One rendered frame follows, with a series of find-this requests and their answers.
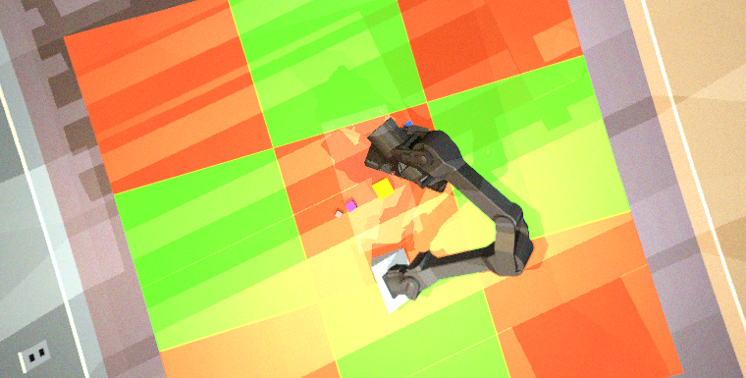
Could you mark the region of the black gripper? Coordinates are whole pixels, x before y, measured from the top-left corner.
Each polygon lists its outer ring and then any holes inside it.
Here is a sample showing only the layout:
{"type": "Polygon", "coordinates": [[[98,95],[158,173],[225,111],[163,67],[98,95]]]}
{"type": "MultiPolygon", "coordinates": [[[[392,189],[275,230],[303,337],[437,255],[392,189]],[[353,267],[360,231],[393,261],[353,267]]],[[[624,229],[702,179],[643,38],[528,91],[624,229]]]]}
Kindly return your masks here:
{"type": "MultiPolygon", "coordinates": [[[[402,178],[397,169],[398,160],[396,158],[386,159],[380,151],[371,143],[364,164],[366,167],[372,168],[377,171],[382,171],[389,175],[394,173],[395,176],[402,178]]],[[[439,193],[443,192],[446,188],[447,181],[440,178],[435,178],[426,189],[431,189],[439,193]]]]}

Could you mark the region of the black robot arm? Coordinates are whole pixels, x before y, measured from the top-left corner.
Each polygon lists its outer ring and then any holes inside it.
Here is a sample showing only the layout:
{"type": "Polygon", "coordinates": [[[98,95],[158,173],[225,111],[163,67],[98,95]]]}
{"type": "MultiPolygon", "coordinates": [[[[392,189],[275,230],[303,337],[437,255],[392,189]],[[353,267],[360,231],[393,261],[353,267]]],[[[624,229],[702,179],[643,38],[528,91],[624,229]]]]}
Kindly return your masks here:
{"type": "Polygon", "coordinates": [[[443,131],[416,125],[399,127],[393,118],[368,136],[388,160],[398,160],[399,174],[422,189],[444,179],[495,222],[490,244],[437,257],[419,251],[409,265],[393,265],[382,279],[392,299],[416,301],[440,280],[493,272],[500,277],[522,274],[534,249],[522,207],[492,186],[462,158],[458,146],[443,131]]]}

